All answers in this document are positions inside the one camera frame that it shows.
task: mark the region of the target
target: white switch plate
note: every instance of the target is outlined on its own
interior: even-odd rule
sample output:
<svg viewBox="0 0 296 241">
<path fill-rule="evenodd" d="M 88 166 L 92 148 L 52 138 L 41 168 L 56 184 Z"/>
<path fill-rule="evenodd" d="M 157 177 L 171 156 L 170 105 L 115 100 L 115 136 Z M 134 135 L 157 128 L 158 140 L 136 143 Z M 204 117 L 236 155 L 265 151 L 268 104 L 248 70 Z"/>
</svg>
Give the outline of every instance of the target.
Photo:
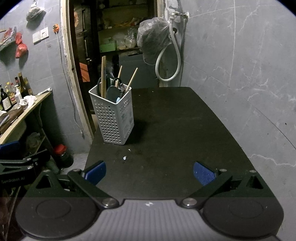
<svg viewBox="0 0 296 241">
<path fill-rule="evenodd" d="M 40 38 L 40 31 L 36 32 L 33 34 L 33 43 L 36 43 L 38 41 L 40 41 L 41 38 Z"/>
<path fill-rule="evenodd" d="M 47 38 L 48 36 L 49 36 L 48 27 L 40 30 L 40 38 L 41 38 L 41 40 Z"/>
</svg>

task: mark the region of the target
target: green box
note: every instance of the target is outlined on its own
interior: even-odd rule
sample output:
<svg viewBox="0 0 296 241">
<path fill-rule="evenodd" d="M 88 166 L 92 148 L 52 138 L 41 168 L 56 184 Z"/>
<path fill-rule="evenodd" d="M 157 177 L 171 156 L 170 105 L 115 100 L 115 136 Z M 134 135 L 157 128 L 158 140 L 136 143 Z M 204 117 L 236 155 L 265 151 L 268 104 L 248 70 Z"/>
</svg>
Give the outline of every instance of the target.
<svg viewBox="0 0 296 241">
<path fill-rule="evenodd" d="M 115 43 L 100 45 L 100 53 L 110 52 L 110 51 L 115 51 L 115 50 L 116 50 Z"/>
</svg>

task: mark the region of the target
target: basket rim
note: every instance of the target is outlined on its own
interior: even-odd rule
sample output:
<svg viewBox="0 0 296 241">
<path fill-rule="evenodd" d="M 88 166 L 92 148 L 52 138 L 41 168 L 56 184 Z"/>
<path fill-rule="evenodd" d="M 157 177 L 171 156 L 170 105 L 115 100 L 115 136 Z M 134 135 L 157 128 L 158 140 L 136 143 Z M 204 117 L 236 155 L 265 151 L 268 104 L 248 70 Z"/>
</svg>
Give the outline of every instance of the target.
<svg viewBox="0 0 296 241">
<path fill-rule="evenodd" d="M 91 95 L 93 95 L 93 96 L 95 96 L 95 97 L 98 97 L 98 98 L 100 98 L 100 99 L 102 99 L 102 100 L 105 100 L 105 101 L 107 101 L 107 102 L 109 102 L 109 103 L 111 103 L 111 104 L 119 104 L 120 102 L 121 102 L 121 100 L 131 91 L 131 87 L 129 88 L 129 90 L 124 94 L 124 96 L 120 99 L 120 101 L 118 101 L 117 103 L 114 103 L 114 102 L 112 102 L 112 101 L 109 101 L 109 100 L 107 100 L 107 99 L 105 99 L 105 98 L 102 98 L 101 96 L 98 96 L 98 95 L 96 95 L 96 94 L 94 94 L 94 93 L 92 93 L 91 91 L 94 89 L 94 88 L 96 88 L 98 85 L 95 85 L 93 88 L 91 88 L 90 90 L 89 90 L 89 93 L 91 94 Z"/>
</svg>

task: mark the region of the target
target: gray tile wall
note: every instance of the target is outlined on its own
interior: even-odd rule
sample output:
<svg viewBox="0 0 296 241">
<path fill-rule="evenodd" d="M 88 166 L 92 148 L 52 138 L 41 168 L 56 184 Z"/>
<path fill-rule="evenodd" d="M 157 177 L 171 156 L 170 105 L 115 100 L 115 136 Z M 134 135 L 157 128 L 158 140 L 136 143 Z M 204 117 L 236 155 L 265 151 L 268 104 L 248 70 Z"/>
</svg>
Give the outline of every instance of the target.
<svg viewBox="0 0 296 241">
<path fill-rule="evenodd" d="M 53 93 L 42 103 L 41 108 L 41 117 L 49 140 L 52 145 L 67 145 L 71 153 L 86 153 L 90 146 L 74 122 L 72 102 L 62 69 L 59 42 L 52 31 L 56 23 L 61 27 L 60 1 L 38 0 L 37 6 L 44 7 L 46 14 L 33 22 L 27 22 L 26 14 L 31 4 L 32 0 L 23 0 L 0 20 L 0 28 L 16 26 L 28 47 L 28 54 L 20 59 L 15 59 L 15 44 L 0 53 L 0 84 L 5 86 L 9 79 L 14 81 L 14 77 L 22 72 L 23 76 L 28 78 L 34 94 L 51 87 Z M 49 38 L 33 44 L 32 34 L 44 27 L 49 29 Z M 59 40 L 65 67 L 62 31 L 59 32 Z M 76 119 L 81 126 L 77 110 Z"/>
<path fill-rule="evenodd" d="M 296 17 L 276 0 L 181 4 L 190 13 L 181 85 L 191 87 L 237 140 L 284 208 L 279 237 L 294 241 Z"/>
</svg>

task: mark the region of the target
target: tile floor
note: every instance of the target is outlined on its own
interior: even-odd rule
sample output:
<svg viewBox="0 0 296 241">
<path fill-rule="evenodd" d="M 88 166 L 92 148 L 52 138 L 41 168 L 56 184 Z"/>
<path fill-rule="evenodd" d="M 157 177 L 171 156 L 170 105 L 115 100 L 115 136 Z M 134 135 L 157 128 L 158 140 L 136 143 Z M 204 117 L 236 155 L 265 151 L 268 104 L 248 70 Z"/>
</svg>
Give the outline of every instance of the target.
<svg viewBox="0 0 296 241">
<path fill-rule="evenodd" d="M 74 158 L 73 165 L 61 170 L 61 174 L 67 174 L 68 171 L 71 171 L 72 169 L 75 169 L 75 168 L 79 168 L 79 169 L 83 170 L 85 167 L 87 156 L 88 156 L 88 153 L 74 154 L 73 155 L 73 158 Z"/>
</svg>

